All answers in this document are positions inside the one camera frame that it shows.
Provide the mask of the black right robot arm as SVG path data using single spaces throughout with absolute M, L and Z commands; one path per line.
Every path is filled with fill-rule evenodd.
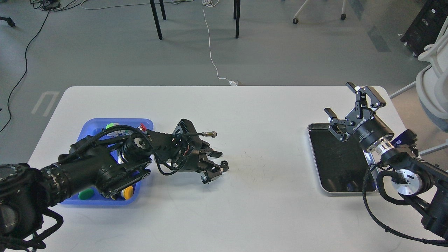
M 406 130 L 398 137 L 376 115 L 376 110 L 386 106 L 386 101 L 371 86 L 346 86 L 355 94 L 354 108 L 339 119 L 329 107 L 328 130 L 340 142 L 350 137 L 357 139 L 365 153 L 376 152 L 380 161 L 370 164 L 363 178 L 363 201 L 370 217 L 385 232 L 404 239 L 440 247 L 447 246 L 447 172 L 419 157 L 416 149 L 416 134 Z M 380 169 L 376 177 L 377 189 L 387 202 L 409 205 L 421 214 L 424 228 L 440 236 L 441 240 L 419 239 L 398 232 L 382 223 L 371 212 L 366 199 L 368 176 Z

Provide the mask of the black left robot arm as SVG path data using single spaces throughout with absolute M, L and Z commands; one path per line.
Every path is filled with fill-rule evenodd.
M 204 184 L 216 180 L 229 169 L 228 162 L 211 161 L 222 153 L 201 139 L 216 136 L 214 131 L 197 132 L 187 119 L 181 119 L 172 133 L 115 125 L 80 139 L 69 153 L 42 169 L 27 163 L 2 164 L 1 251 L 45 249 L 44 239 L 63 224 L 51 207 L 91 187 L 113 199 L 149 176 L 152 161 L 170 170 L 160 170 L 165 176 L 197 172 L 203 174 Z

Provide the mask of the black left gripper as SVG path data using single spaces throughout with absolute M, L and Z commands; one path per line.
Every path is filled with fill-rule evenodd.
M 216 164 L 211 158 L 220 158 L 222 152 L 214 150 L 210 144 L 200 140 L 199 144 L 190 143 L 179 150 L 171 159 L 172 171 L 201 173 L 203 184 L 208 184 L 218 179 L 224 173 L 220 164 Z

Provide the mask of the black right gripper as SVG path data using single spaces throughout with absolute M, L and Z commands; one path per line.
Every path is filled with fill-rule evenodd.
M 391 141 L 394 133 L 376 115 L 376 110 L 386 106 L 386 101 L 371 86 L 359 87 L 352 82 L 346 86 L 355 94 L 355 106 L 346 115 L 339 119 L 329 107 L 324 109 L 329 117 L 328 130 L 340 142 L 347 141 L 350 136 L 357 138 L 361 149 L 371 153 L 386 141 Z

